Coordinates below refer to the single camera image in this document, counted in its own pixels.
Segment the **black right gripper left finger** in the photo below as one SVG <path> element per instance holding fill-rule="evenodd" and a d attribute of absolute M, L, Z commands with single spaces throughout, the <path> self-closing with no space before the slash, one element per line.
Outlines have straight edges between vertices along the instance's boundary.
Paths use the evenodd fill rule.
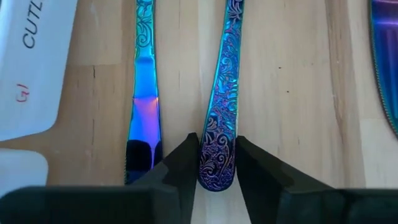
<path fill-rule="evenodd" d="M 25 187 L 1 199 L 1 223 L 190 223 L 199 140 L 190 133 L 127 186 Z"/>

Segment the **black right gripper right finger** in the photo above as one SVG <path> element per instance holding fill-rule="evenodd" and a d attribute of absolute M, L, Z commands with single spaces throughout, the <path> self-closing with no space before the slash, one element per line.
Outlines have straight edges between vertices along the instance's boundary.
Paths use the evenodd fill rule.
<path fill-rule="evenodd" d="M 396 189 L 336 189 L 244 136 L 236 144 L 238 180 L 252 223 L 397 223 Z"/>

